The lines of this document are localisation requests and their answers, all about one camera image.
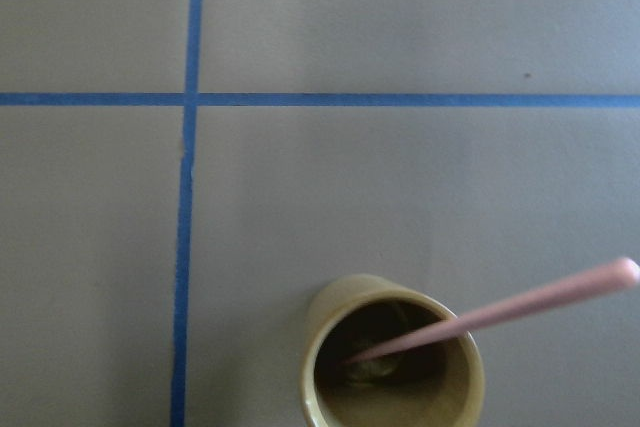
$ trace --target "horizontal blue tape line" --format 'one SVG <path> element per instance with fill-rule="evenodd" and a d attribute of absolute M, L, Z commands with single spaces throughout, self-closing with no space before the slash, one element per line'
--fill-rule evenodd
<path fill-rule="evenodd" d="M 0 93 L 0 105 L 179 106 L 185 100 L 183 93 Z M 640 107 L 640 95 L 200 93 L 195 103 L 272 107 Z"/>

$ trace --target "ceramic cup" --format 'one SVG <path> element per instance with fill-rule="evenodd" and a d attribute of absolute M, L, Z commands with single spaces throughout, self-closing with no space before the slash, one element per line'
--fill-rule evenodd
<path fill-rule="evenodd" d="M 340 278 L 312 300 L 301 372 L 310 427 L 471 427 L 484 372 L 471 335 L 344 366 L 357 351 L 455 315 L 373 275 Z"/>

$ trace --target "vertical blue tape line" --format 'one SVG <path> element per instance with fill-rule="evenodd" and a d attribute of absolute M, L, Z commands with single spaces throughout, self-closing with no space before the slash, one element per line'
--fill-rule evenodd
<path fill-rule="evenodd" d="M 187 329 L 189 316 L 189 266 L 191 261 L 191 213 L 193 207 L 193 164 L 195 159 L 198 109 L 198 71 L 202 0 L 189 0 L 187 60 L 185 74 L 180 164 L 180 200 L 173 311 L 173 376 L 171 379 L 171 427 L 183 427 L 187 382 Z"/>

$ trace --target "cup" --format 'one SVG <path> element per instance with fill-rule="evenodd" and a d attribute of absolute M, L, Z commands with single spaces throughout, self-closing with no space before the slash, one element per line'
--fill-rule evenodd
<path fill-rule="evenodd" d="M 340 278 L 312 300 L 300 378 L 310 427 L 472 427 L 484 371 L 470 334 L 379 359 L 342 360 L 455 315 L 381 277 Z"/>

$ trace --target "mug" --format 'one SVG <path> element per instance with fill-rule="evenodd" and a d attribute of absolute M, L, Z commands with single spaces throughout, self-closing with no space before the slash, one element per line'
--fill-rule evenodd
<path fill-rule="evenodd" d="M 307 314 L 300 378 L 310 427 L 472 427 L 484 371 L 469 333 L 369 361 L 343 360 L 376 343 L 455 315 L 436 300 L 357 274 L 322 289 Z"/>

